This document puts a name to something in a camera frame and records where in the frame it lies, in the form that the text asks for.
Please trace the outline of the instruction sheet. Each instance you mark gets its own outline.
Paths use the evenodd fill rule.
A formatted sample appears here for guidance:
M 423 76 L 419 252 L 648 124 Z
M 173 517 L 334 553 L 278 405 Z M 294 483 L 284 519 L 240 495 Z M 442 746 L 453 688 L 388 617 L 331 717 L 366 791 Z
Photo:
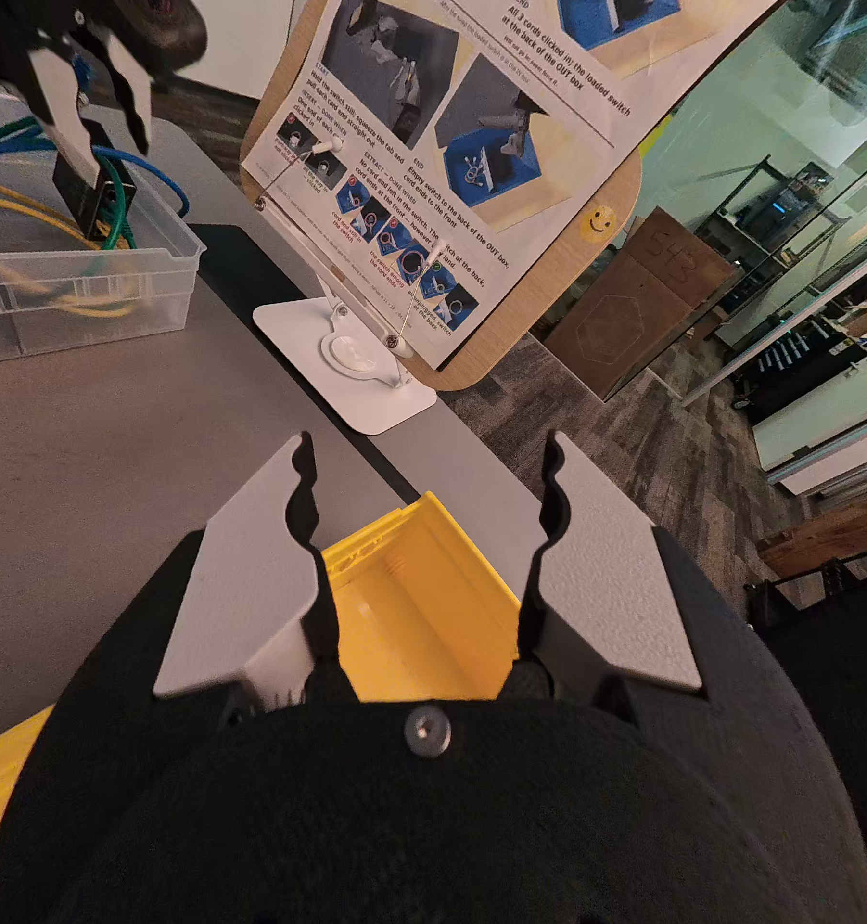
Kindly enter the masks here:
M 432 369 L 775 2 L 324 2 L 242 161 Z

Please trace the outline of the brown cardboard box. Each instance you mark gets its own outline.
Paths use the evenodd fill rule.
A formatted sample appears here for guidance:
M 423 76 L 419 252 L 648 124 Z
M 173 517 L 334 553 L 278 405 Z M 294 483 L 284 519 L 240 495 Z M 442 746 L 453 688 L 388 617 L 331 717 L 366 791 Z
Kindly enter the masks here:
M 738 271 L 658 207 L 638 223 L 544 345 L 606 401 L 693 326 Z

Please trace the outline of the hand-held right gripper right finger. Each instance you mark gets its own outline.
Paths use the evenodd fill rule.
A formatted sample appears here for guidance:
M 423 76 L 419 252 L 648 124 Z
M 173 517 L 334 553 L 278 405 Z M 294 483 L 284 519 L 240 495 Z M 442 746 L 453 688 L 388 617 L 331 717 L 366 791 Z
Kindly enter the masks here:
M 543 543 L 520 606 L 520 659 L 555 697 L 595 703 L 613 680 L 703 690 L 652 520 L 565 433 L 543 454 Z

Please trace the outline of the clear plastic bin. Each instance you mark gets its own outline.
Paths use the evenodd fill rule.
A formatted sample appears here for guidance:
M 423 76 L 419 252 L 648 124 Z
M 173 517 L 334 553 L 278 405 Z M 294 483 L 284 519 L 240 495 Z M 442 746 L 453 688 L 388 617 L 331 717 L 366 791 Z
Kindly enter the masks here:
M 185 326 L 204 244 L 177 186 L 117 151 L 137 191 L 117 202 L 105 242 L 81 233 L 53 183 L 57 150 L 25 106 L 0 91 L 0 362 Z

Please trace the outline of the black ethernet splitter box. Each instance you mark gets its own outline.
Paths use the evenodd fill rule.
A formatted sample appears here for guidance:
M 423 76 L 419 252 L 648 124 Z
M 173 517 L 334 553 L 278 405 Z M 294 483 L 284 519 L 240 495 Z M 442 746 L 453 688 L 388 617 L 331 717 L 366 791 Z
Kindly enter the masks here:
M 88 118 L 85 125 L 92 144 L 112 148 L 111 138 L 99 122 Z M 125 222 L 137 191 L 136 184 L 128 169 L 121 162 L 114 158 L 107 158 L 105 163 L 114 170 L 123 188 Z M 101 169 L 97 184 L 90 188 L 64 157 L 57 154 L 52 179 L 84 237 L 95 243 L 105 242 L 118 214 L 116 184 L 105 167 Z

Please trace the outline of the yellow plastic bin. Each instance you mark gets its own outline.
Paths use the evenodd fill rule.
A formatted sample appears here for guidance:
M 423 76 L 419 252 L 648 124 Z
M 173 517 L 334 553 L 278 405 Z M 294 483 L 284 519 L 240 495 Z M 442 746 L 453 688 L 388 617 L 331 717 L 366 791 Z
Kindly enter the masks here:
M 488 739 L 519 604 L 430 495 L 324 552 L 340 664 L 267 712 L 152 694 L 173 550 L 64 690 L 0 813 L 0 922 L 473 922 L 507 831 Z

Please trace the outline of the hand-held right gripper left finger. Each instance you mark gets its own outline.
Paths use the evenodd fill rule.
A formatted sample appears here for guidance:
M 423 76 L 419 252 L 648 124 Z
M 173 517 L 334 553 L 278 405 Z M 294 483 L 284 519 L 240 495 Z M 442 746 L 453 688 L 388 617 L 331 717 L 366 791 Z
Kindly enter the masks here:
M 240 685 L 259 707 L 304 700 L 338 659 L 312 436 L 294 434 L 207 523 L 153 684 L 158 699 Z

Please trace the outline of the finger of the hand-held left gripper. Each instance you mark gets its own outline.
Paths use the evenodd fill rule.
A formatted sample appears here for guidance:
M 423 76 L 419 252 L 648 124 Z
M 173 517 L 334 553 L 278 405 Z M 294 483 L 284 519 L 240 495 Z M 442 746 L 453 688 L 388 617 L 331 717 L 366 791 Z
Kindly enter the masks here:
M 139 153 L 147 155 L 152 121 L 150 76 L 110 30 L 104 37 L 104 52 L 105 67 L 111 77 L 116 100 L 126 117 L 128 131 Z
M 73 66 L 46 47 L 28 52 L 28 57 L 35 85 L 47 105 L 48 116 L 39 116 L 47 138 L 83 182 L 97 182 L 101 168 L 79 115 L 80 91 Z

